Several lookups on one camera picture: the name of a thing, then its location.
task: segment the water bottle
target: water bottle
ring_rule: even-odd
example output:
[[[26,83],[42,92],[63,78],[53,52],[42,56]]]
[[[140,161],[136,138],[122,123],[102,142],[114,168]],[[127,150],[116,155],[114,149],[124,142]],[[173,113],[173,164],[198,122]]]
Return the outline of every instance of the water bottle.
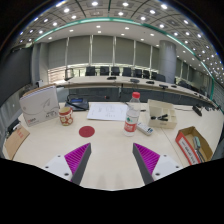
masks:
[[[138,118],[141,110],[141,103],[139,101],[140,93],[133,92],[132,99],[128,103],[128,110],[124,124],[124,134],[126,136],[133,136],[137,127]]]

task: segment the wall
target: wall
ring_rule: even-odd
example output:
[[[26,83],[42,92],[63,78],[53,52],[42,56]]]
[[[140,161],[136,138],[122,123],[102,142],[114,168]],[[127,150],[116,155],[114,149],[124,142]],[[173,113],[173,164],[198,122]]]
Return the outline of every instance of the wall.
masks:
[[[0,68],[0,107],[12,94],[31,83],[32,50],[33,48],[25,48],[12,52],[2,63]]]

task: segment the pink triangle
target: pink triangle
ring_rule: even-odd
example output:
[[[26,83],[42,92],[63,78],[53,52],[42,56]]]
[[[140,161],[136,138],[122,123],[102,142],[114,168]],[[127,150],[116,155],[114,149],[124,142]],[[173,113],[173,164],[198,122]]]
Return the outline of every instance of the pink triangle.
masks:
[[[152,172],[156,167],[156,164],[160,158],[160,155],[142,145],[139,145],[136,143],[134,144],[136,148],[138,149],[139,154],[141,155],[142,160],[145,163],[149,173],[152,175]]]
[[[68,166],[70,170],[72,171],[72,174],[76,171],[76,169],[79,166],[79,163],[84,155],[84,152],[86,151],[87,147],[89,146],[89,143],[83,146],[80,146],[79,148],[69,152],[65,155],[65,160],[68,163]]]

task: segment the bottle cap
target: bottle cap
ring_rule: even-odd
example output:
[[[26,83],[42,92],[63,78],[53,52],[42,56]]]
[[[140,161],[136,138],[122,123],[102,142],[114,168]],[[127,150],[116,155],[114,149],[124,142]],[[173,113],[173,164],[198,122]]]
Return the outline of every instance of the bottle cap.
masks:
[[[133,93],[132,93],[132,97],[133,97],[133,98],[137,98],[137,99],[139,99],[139,98],[140,98],[140,93],[138,93],[138,92],[133,92]]]

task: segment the paper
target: paper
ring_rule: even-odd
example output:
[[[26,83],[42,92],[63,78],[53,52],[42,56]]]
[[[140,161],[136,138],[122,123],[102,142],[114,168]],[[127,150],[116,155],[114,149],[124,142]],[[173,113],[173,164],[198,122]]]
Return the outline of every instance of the paper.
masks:
[[[127,105],[92,103],[88,119],[125,121]]]

